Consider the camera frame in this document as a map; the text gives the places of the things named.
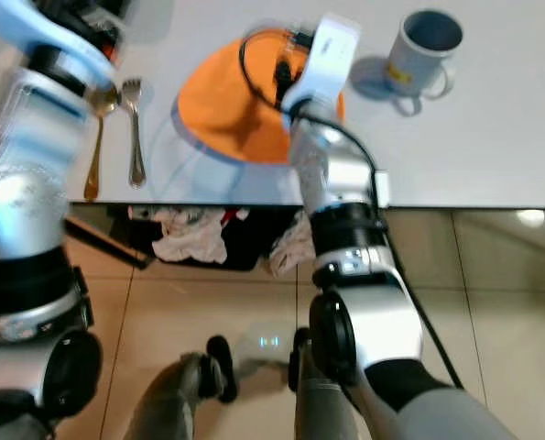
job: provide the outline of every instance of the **mug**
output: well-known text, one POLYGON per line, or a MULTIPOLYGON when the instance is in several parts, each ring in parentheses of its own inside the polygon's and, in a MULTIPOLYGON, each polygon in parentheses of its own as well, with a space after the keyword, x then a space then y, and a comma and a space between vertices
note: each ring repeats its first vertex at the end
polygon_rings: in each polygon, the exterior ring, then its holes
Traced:
POLYGON ((448 14, 424 9, 406 16, 388 56, 385 78, 388 86, 405 96, 438 99, 451 91, 454 72, 446 61, 463 39, 460 24, 448 14), (438 92, 430 90, 443 75, 438 92))

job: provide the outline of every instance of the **electrical cable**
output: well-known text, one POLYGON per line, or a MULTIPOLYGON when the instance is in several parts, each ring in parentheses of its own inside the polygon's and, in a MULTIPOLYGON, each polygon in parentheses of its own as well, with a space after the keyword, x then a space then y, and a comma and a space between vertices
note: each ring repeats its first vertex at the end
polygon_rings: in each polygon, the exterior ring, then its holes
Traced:
MULTIPOLYGON (((242 71, 242 74, 244 76, 245 83, 250 90, 250 92, 257 97, 262 103, 264 103, 266 106, 278 111, 282 115, 293 117, 294 115, 286 109, 281 108, 279 105, 276 105, 272 101, 270 101, 264 93, 262 92, 262 89, 258 88, 252 79, 249 76, 249 73, 247 71, 247 68, 245 66, 245 51, 247 49, 248 44, 250 41, 252 41, 255 38, 263 37, 263 36, 275 36, 275 37, 281 37, 283 39, 288 39, 289 42, 292 42, 295 44, 295 48, 301 48, 301 49, 310 49, 306 48, 303 45, 300 45, 298 43, 299 35, 302 33, 295 33, 288 29, 283 29, 281 27, 258 27, 256 29, 253 29, 252 31, 248 32, 244 39, 242 40, 242 44, 240 45, 239 49, 239 64, 240 69, 242 71)), ((372 201, 372 210, 374 214, 376 215, 376 218, 380 217, 379 214, 379 204, 378 204, 378 198, 377 198, 377 185, 376 185, 376 161, 372 157, 372 155, 364 148, 364 145, 362 142, 354 136, 352 133, 350 133, 348 130, 343 128, 339 123, 333 122, 331 120, 323 119, 317 116, 308 115, 306 113, 299 113, 298 114, 299 119, 307 120, 313 124, 320 124, 329 128, 332 128, 336 131, 338 131, 340 134, 348 138, 359 150, 359 152, 364 156, 365 161, 368 163, 371 169, 371 191, 370 191, 370 197, 372 201)), ((435 330, 435 327, 433 326, 431 319, 427 315, 425 309, 423 308, 422 304, 420 303, 419 298, 417 297, 416 293, 412 290, 410 287, 410 283, 408 282, 405 273, 404 273, 404 267, 402 266, 402 262, 400 259, 400 256, 398 255, 396 248, 394 247, 394 243, 392 241, 392 238, 388 231, 385 231, 386 240, 388 243, 388 246, 390 247, 392 251, 392 255, 395 261, 396 269, 400 275, 400 278, 404 282, 407 291, 409 292, 409 297, 412 300, 413 305, 415 306, 415 309, 417 310, 417 314, 419 314, 420 320, 423 322, 425 327, 427 328, 427 331, 429 332, 429 335, 431 335, 431 339, 433 340, 433 343, 435 347, 437 348, 437 351, 439 352, 439 355, 441 356, 441 360, 443 361, 443 364, 447 368, 447 372, 449 373, 449 376, 453 382, 453 385, 463 390, 463 384, 462 381, 459 378, 459 375, 457 374, 457 371, 455 367, 453 366, 453 363, 447 353, 447 350, 445 350, 445 347, 439 338, 439 335, 437 334, 437 331, 435 330)))

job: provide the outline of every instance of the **spoon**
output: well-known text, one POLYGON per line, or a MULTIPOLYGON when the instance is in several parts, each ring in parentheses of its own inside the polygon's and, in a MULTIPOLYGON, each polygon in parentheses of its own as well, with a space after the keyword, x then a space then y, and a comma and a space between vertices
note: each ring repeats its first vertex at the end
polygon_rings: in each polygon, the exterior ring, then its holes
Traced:
POLYGON ((109 90, 95 90, 89 96, 89 104, 99 120, 99 131, 83 196, 87 202, 93 202, 99 194, 99 156, 101 154, 101 140, 104 136, 104 117, 113 112, 119 105, 119 92, 117 92, 115 86, 112 86, 109 90))

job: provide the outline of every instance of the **silver fork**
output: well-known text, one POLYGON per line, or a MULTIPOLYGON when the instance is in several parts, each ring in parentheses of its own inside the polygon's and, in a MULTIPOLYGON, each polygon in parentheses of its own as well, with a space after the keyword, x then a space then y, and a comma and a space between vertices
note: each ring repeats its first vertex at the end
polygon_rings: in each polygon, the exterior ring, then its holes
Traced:
POLYGON ((129 183, 134 188, 140 188, 146 182, 146 171, 140 147, 139 106, 141 94, 141 78, 132 78, 124 82, 122 106, 129 112, 132 119, 132 159, 129 168, 129 183))

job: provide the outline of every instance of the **white table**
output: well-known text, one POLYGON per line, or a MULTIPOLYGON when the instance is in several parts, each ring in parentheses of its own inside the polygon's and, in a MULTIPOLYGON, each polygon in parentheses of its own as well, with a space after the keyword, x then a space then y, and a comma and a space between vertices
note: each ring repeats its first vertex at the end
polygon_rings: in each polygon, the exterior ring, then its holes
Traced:
MULTIPOLYGON (((205 154, 182 139, 170 112, 180 87, 211 53, 266 18, 314 23, 326 11, 363 26, 358 58, 385 56, 399 20, 419 0, 152 0, 141 2, 122 51, 121 82, 147 80, 142 144, 148 184, 128 186, 128 116, 105 125, 99 202, 300 204, 293 170, 205 154)), ((464 41, 457 83, 437 102, 403 117, 348 84, 347 125, 389 171, 395 206, 545 207, 545 0, 440 0, 458 17, 464 41)), ((0 42, 0 68, 16 54, 0 42)), ((82 200, 96 124, 69 176, 82 200)))

